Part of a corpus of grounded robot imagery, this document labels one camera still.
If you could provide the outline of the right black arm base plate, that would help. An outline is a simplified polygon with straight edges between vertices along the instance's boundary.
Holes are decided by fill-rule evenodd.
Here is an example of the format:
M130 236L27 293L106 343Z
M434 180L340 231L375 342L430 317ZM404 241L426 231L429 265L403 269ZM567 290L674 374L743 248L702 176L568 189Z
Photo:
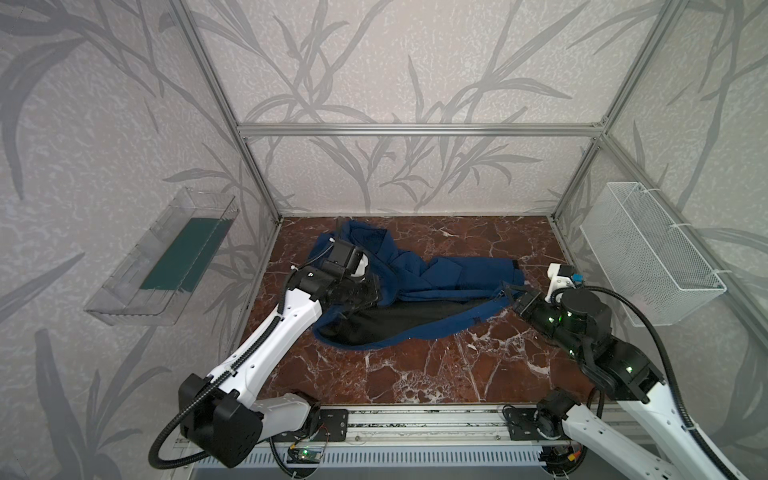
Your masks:
M501 413L511 440L558 440L562 437L559 421L546 409L507 404Z

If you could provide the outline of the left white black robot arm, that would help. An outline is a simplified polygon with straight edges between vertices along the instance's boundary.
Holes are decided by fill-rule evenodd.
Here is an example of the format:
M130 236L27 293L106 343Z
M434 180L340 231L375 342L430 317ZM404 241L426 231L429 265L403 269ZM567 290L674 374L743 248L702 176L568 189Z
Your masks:
M176 469L213 457L228 468L253 448L284 432L298 431L310 417L299 394L260 400L267 378L299 337L335 303L368 306L378 300L368 260L355 267L324 261L288 276L275 309L258 329L207 376L190 375L179 389L179 412L158 434L148 462Z

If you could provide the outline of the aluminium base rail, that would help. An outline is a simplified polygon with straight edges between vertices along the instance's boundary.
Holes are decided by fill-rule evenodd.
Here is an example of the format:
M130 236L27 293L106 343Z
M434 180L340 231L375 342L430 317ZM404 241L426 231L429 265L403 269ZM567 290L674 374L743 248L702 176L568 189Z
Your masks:
M511 440L501 404L324 405L350 411L344 442L332 447L568 445L570 440Z

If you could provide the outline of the blue zip jacket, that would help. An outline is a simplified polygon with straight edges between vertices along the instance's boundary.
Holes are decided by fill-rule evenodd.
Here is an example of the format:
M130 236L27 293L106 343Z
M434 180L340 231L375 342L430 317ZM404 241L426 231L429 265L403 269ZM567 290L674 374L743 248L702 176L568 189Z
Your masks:
M376 302L358 309L334 302L312 326L317 340L339 349L375 350L409 339L452 336L506 309L505 286L525 285L514 259L438 256L425 261L399 248L388 230L355 220L320 235L311 254L319 255L332 238L362 249L379 286Z

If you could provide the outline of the green mat in tray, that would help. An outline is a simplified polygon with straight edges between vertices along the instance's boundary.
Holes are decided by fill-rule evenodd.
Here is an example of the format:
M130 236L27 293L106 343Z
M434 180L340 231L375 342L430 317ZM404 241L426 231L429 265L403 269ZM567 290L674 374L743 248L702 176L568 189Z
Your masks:
M192 293L233 223L231 219L190 219L140 289Z

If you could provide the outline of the clear plastic wall tray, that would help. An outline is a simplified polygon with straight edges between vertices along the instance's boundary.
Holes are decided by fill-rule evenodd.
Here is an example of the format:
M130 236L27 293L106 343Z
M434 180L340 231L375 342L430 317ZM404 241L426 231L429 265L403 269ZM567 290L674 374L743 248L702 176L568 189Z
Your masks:
M181 188L84 310L110 326L172 326L239 214L228 193Z

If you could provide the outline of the aluminium frame struts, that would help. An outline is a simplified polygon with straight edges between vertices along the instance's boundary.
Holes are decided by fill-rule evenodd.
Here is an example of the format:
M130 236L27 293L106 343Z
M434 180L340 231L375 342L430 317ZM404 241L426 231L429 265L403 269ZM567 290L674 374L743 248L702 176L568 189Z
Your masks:
M650 190L727 291L671 333L767 337L763 1L175 1L274 213L548 215Z

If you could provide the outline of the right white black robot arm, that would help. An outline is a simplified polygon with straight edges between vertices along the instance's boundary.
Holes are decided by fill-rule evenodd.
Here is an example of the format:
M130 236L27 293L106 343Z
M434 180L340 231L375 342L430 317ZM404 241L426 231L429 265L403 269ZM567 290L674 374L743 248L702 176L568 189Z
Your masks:
M512 310L560 347L599 392L615 401L651 437L652 454L559 391L538 412L556 432L597 454L628 479L741 479L743 473L719 450L687 411L668 352L647 317L617 292L592 285L562 287L545 297L530 287L507 284ZM613 335L612 297L645 325L661 362Z

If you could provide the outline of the green circuit board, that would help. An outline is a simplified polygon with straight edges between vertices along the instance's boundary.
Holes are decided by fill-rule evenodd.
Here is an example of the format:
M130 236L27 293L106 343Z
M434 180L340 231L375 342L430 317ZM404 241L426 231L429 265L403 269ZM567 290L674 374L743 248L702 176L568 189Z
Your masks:
M292 446L287 451L290 463L296 464L317 464L320 463L323 456L322 449Z

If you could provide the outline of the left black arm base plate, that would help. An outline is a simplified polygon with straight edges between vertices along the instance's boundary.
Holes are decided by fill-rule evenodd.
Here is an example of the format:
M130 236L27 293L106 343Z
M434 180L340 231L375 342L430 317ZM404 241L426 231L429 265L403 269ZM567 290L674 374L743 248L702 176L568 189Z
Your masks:
M347 437L349 416L350 411L348 409L313 408L296 434L300 439L344 442Z

